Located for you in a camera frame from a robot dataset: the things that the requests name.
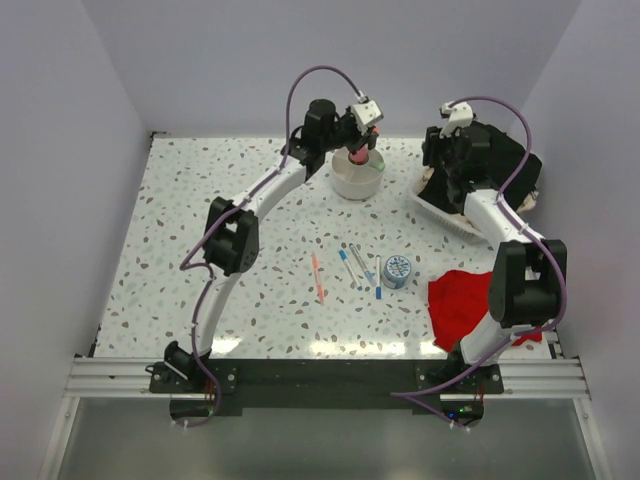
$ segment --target gray wall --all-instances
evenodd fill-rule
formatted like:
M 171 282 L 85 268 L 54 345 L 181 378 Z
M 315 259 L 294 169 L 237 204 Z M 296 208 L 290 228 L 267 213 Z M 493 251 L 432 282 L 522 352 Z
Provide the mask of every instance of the gray wall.
M 37 477 L 148 144 L 76 0 L 0 2 L 0 478 Z
M 437 106 L 461 95 L 495 94 L 522 105 L 580 1 L 84 3 L 154 130 L 282 134 L 293 78 L 329 63 L 380 101 L 383 133 L 422 135 Z M 318 74 L 300 88 L 294 123 L 310 99 L 325 95 L 341 108 L 353 99 L 342 80 Z
M 640 469 L 638 25 L 638 2 L 584 0 L 524 108 L 546 162 L 537 226 L 569 245 L 562 343 L 620 479 Z

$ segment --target red cloth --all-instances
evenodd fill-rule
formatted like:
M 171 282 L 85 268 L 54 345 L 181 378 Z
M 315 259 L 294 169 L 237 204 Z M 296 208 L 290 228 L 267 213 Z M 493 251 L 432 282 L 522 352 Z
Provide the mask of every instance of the red cloth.
M 436 336 L 435 344 L 447 352 L 471 333 L 489 311 L 487 295 L 491 272 L 475 274 L 451 270 L 434 282 L 429 282 L 429 314 Z M 542 342 L 542 334 L 527 335 L 514 343 L 526 340 Z

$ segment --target purple cable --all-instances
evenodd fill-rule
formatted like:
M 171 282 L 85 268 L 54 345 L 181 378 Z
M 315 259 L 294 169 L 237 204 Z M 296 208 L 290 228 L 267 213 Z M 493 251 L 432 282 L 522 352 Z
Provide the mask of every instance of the purple cable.
M 213 272 L 213 269 L 211 268 L 211 266 L 209 264 L 204 263 L 204 262 L 199 262 L 199 263 L 193 263 L 192 264 L 192 263 L 189 263 L 189 262 L 193 259 L 193 257 L 196 255 L 196 253 L 198 253 L 198 250 L 200 250 L 204 246 L 204 244 L 207 243 L 207 241 L 216 232 L 216 230 L 218 230 L 218 228 L 220 228 L 220 225 L 222 225 L 227 220 L 227 218 L 229 218 L 232 215 L 234 215 L 235 213 L 239 212 L 240 209 L 242 209 L 247 203 L 249 203 L 251 201 L 251 199 L 260 190 L 262 190 L 266 184 L 268 184 L 271 180 L 273 180 L 280 173 L 280 171 L 284 168 L 285 164 L 287 163 L 287 158 L 289 157 L 289 148 L 290 148 L 290 143 L 291 143 L 289 137 L 291 136 L 291 101 L 293 99 L 293 93 L 295 92 L 296 87 L 298 86 L 298 84 L 300 83 L 300 81 L 304 77 L 309 75 L 311 72 L 315 72 L 317 70 L 329 70 L 329 71 L 332 71 L 334 73 L 337 73 L 342 78 L 344 78 L 347 81 L 347 83 L 349 83 L 351 88 L 353 88 L 353 90 L 356 92 L 356 95 L 360 95 L 360 90 L 358 90 L 358 87 L 353 82 L 353 80 L 351 80 L 351 78 L 349 78 L 349 76 L 346 73 L 342 72 L 341 70 L 337 69 L 336 67 L 332 67 L 330 65 L 316 65 L 315 67 L 308 68 L 307 70 L 302 72 L 294 80 L 293 84 L 291 85 L 291 88 L 289 89 L 289 95 L 287 96 L 287 106 L 286 106 L 286 111 L 285 111 L 286 143 L 285 143 L 285 147 L 284 147 L 284 155 L 282 156 L 282 161 L 278 165 L 278 168 L 273 170 L 269 175 L 267 175 L 264 178 L 264 180 L 262 180 L 260 183 L 258 183 L 258 185 L 256 185 L 247 194 L 247 196 L 242 200 L 242 202 L 240 202 L 240 204 L 238 206 L 236 206 L 236 207 L 232 208 L 231 210 L 229 210 L 228 212 L 222 214 L 220 216 L 220 218 L 218 218 L 213 223 L 213 225 L 211 225 L 211 227 L 209 227 L 209 229 L 205 232 L 204 236 L 198 241 L 198 243 L 196 243 L 196 245 L 191 249 L 191 251 L 187 254 L 187 256 L 184 258 L 184 260 L 180 264 L 180 270 L 183 271 L 183 272 L 186 271 L 186 270 L 191 270 L 192 268 L 198 268 L 198 267 L 206 268 L 206 269 L 209 270 L 209 280 L 207 280 L 207 283 L 205 284 L 204 288 L 202 289 L 202 292 L 200 293 L 200 296 L 198 297 L 198 300 L 196 301 L 196 306 L 193 309 L 193 316 L 191 318 L 191 349 L 192 349 L 193 358 L 195 359 L 196 364 L 198 365 L 200 370 L 202 370 L 204 372 L 204 374 L 207 376 L 207 378 L 209 380 L 211 380 L 213 382 L 213 384 L 215 385 L 215 397 L 216 397 L 216 401 L 215 401 L 215 406 L 214 406 L 213 412 L 211 412 L 211 414 L 209 416 L 205 417 L 202 420 L 198 420 L 198 421 L 196 421 L 194 423 L 191 423 L 191 424 L 185 423 L 185 426 L 187 428 L 198 427 L 200 425 L 204 425 L 205 423 L 207 423 L 211 419 L 211 417 L 213 417 L 216 413 L 218 413 L 218 411 L 220 410 L 221 402 L 222 402 L 222 387 L 220 386 L 220 382 L 215 377 L 215 375 L 213 375 L 213 373 L 211 373 L 209 371 L 209 369 L 204 365 L 202 360 L 200 360 L 200 355 L 198 354 L 198 347 L 196 345 L 196 327 L 198 326 L 198 313 L 200 312 L 200 307 L 202 307 L 202 303 L 204 302 L 204 299 L 207 296 L 209 288 L 211 287 L 213 282 L 216 280 L 216 276 L 215 276 L 215 273 Z
M 531 240 L 542 251 L 544 256 L 547 257 L 547 260 L 549 260 L 549 263 L 551 264 L 551 267 L 553 268 L 553 271 L 556 274 L 556 277 L 558 278 L 558 283 L 560 284 L 560 309 L 558 311 L 558 315 L 556 316 L 556 318 L 546 326 L 542 326 L 540 328 L 536 328 L 536 329 L 529 330 L 529 331 L 526 331 L 526 332 L 515 333 L 515 335 L 518 336 L 518 337 L 521 337 L 521 336 L 524 336 L 524 335 L 534 335 L 534 334 L 537 334 L 537 333 L 548 332 L 548 331 L 553 330 L 554 328 L 556 328 L 558 326 L 558 324 L 560 323 L 560 321 L 564 317 L 564 314 L 565 314 L 565 312 L 567 310 L 567 285 L 565 283 L 564 276 L 562 274 L 562 269 L 560 268 L 560 265 L 558 264 L 556 259 L 553 257 L 553 255 L 551 254 L 549 249 L 544 245 L 544 243 L 542 243 L 542 241 L 540 239 L 538 239 L 535 235 L 533 235 L 526 225 L 521 224 L 520 221 L 518 220 L 518 218 L 516 216 L 514 216 L 509 211 L 509 209 L 504 205 L 504 192 L 505 192 L 505 190 L 507 189 L 507 187 L 509 187 L 509 184 L 511 184 L 511 182 L 513 182 L 513 180 L 518 176 L 520 171 L 524 168 L 524 165 L 526 164 L 527 159 L 529 158 L 529 154 L 531 153 L 531 128 L 529 127 L 529 124 L 527 123 L 527 121 L 524 118 L 524 116 L 515 107 L 513 107 L 509 103 L 507 103 L 507 102 L 505 102 L 503 100 L 500 100 L 498 98 L 487 97 L 487 96 L 465 97 L 465 98 L 461 98 L 460 100 L 456 100 L 455 102 L 453 102 L 451 104 L 451 106 L 457 105 L 457 104 L 462 103 L 462 102 L 470 102 L 470 101 L 475 101 L 475 100 L 484 100 L 484 101 L 488 101 L 488 102 L 497 103 L 497 104 L 502 105 L 503 107 L 507 108 L 508 110 L 511 110 L 518 117 L 520 122 L 522 123 L 522 126 L 524 127 L 524 130 L 525 130 L 525 133 L 526 133 L 526 136 L 527 136 L 527 145 L 526 145 L 526 148 L 525 148 L 524 155 L 522 156 L 522 160 L 520 161 L 520 164 L 518 165 L 518 167 L 513 171 L 513 173 L 509 176 L 509 178 L 507 178 L 507 180 L 502 184 L 502 186 L 498 190 L 498 194 L 496 195 L 496 204 L 498 205 L 498 208 L 504 214 L 504 216 L 507 217 L 509 222 L 515 228 L 517 228 L 519 231 L 522 231 L 522 234 L 524 236 L 526 236 L 529 240 Z M 462 372 L 461 374 L 453 377 L 451 380 L 448 380 L 448 381 L 446 381 L 446 382 L 444 382 L 444 383 L 442 383 L 440 385 L 437 385 L 437 386 L 431 387 L 431 388 L 427 388 L 426 390 L 420 390 L 420 391 L 417 391 L 417 392 L 402 392 L 402 393 L 394 392 L 394 393 L 391 394 L 391 396 L 404 398 L 406 400 L 409 400 L 409 401 L 412 401 L 412 402 L 416 403 L 415 402 L 415 398 L 413 398 L 414 396 L 429 395 L 429 394 L 438 393 L 438 392 L 440 392 L 440 391 L 442 391 L 442 390 L 444 390 L 446 388 L 449 388 L 449 387 L 455 385 L 456 383 L 460 382 L 461 380 L 463 380 L 466 377 L 468 377 L 469 375 L 471 375 L 484 362 L 486 362 L 489 358 L 491 358 L 496 352 L 498 352 L 500 349 L 502 349 L 506 345 L 509 345 L 511 342 L 512 342 L 511 338 L 506 338 L 502 342 L 499 342 L 494 348 L 489 350 L 489 352 L 487 352 L 485 355 L 483 355 L 482 358 L 480 358 L 480 360 L 478 360 L 476 363 L 471 365 L 464 372 Z

